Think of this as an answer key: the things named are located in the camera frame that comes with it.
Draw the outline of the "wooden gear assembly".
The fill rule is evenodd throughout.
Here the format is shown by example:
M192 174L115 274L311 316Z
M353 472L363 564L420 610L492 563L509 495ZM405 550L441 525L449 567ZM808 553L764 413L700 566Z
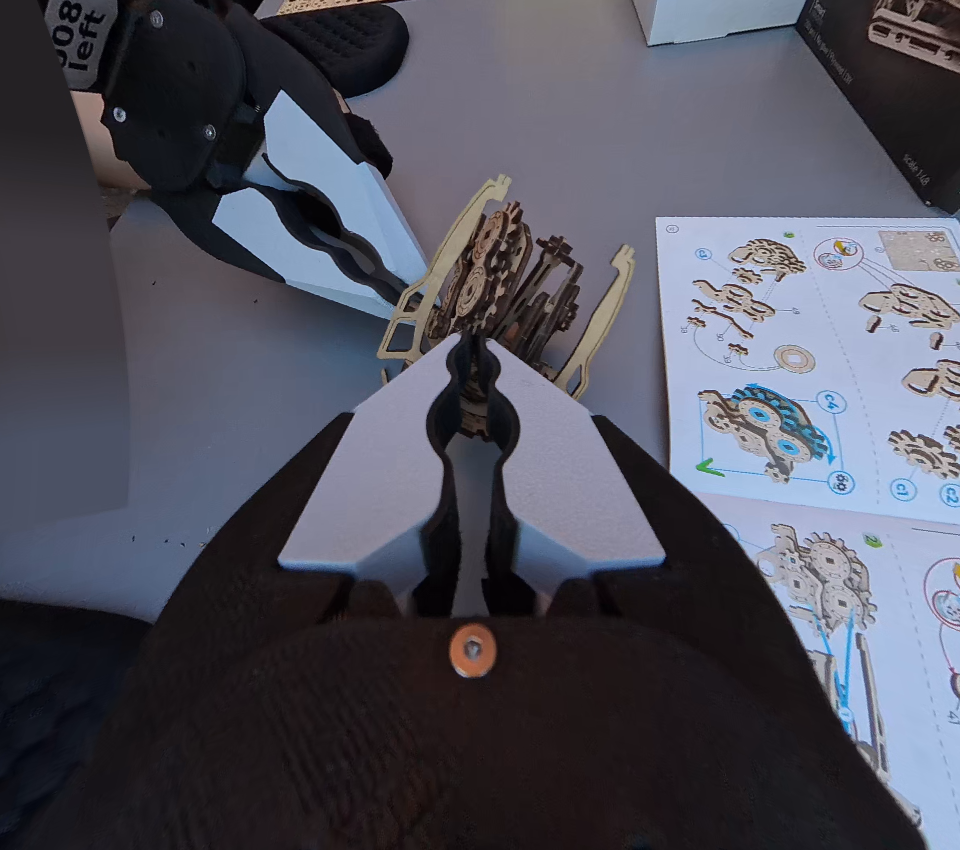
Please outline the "wooden gear assembly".
M532 245L518 201L482 217L442 303L427 321L426 339L435 343L463 329L491 337L507 316Z

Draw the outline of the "person's left forearm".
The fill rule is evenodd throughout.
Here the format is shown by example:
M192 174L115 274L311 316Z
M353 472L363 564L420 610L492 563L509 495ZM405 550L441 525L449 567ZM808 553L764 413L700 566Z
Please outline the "person's left forearm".
M85 91L71 91L80 127L97 181L103 187L127 190L149 190L147 184L114 152L114 142L102 123L105 105L101 95Z

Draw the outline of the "black model kit box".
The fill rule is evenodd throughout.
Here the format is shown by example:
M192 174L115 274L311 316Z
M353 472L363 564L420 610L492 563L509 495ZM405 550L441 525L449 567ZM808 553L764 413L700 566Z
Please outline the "black model kit box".
M959 208L959 0L806 0L796 25L918 197Z

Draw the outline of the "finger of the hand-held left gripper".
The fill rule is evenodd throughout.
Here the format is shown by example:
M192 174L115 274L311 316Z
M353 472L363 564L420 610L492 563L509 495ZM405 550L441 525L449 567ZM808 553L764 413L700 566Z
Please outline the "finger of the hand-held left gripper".
M249 186L222 196L212 221L291 287L382 318L400 299L400 280L320 196Z
M349 157L285 91L266 111L265 137L274 172L321 192L343 229L370 244L402 287L425 274L426 257L380 172Z

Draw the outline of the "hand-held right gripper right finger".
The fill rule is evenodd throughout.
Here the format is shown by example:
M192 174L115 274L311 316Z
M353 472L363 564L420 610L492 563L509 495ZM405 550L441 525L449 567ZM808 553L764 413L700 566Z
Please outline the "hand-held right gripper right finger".
M510 568L520 577L588 577L661 565L665 550L588 410L491 341L499 365L490 386L518 424L503 460L506 507L518 537Z

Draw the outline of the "assembly instruction booklet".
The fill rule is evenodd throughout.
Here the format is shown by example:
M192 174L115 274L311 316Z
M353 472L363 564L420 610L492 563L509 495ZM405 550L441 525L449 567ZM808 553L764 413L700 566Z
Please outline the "assembly instruction booklet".
M958 224L655 229L671 472L926 845L958 848Z

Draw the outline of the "wooden mechanical model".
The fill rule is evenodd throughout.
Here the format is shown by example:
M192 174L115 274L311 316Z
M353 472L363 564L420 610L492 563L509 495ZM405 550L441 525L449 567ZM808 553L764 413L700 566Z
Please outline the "wooden mechanical model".
M635 251L628 244L622 244L611 259L616 277L559 369L546 362L544 353L553 337L570 329L577 316L583 271L583 266L572 256L571 245L562 236L535 240L531 235L529 262L507 316L491 337L463 329L435 343L426 339L427 321L443 302L458 259L470 245L481 218L489 217L510 202L510 183L510 178L503 174L486 181L454 220L425 275L401 293L377 355L381 360L400 360L400 369L404 371L447 338L467 332L486 343L499 343L539 375L578 399L589 385L594 355L613 327L634 274Z

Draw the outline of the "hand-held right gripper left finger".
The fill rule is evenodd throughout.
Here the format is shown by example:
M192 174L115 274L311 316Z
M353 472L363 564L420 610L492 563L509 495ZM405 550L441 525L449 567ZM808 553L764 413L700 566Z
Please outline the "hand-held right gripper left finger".
M281 567L354 577L425 577L420 532L438 508L441 458L427 414L451 382L444 340L358 405L281 550Z

